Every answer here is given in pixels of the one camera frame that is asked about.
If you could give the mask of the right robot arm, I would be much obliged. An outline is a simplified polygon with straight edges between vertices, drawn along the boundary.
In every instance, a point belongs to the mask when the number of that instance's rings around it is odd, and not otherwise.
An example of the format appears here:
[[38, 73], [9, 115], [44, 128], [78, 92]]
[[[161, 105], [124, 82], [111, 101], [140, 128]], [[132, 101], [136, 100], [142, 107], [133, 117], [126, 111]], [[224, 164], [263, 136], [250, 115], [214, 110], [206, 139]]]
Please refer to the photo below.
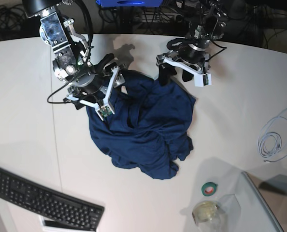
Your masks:
[[28, 18], [39, 17], [39, 34], [42, 41], [51, 46], [55, 76], [63, 86], [51, 93], [47, 102], [55, 104], [52, 97], [62, 89], [67, 96], [59, 104], [74, 104], [77, 109], [92, 107], [101, 115], [114, 113], [110, 95], [115, 87], [123, 83], [119, 74], [121, 66], [113, 62], [115, 56], [106, 54], [98, 64], [91, 62], [94, 29], [86, 5], [81, 0], [75, 4], [83, 13], [87, 36], [74, 29], [74, 19], [61, 14], [60, 0], [24, 0], [22, 2]]

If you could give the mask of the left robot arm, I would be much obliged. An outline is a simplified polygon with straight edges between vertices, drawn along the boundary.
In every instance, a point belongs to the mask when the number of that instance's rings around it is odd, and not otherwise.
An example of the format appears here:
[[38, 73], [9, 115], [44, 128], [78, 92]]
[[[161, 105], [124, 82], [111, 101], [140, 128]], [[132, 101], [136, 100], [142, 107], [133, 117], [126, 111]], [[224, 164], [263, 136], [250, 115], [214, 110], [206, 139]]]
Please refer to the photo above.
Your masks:
[[168, 41], [168, 52], [157, 56], [159, 84], [168, 84], [180, 68], [184, 82], [193, 80], [196, 87], [210, 86], [210, 61], [227, 49], [216, 43], [224, 36], [226, 22], [221, 18], [231, 18], [219, 0], [198, 0], [194, 11], [187, 7], [183, 17], [188, 22], [188, 33]]

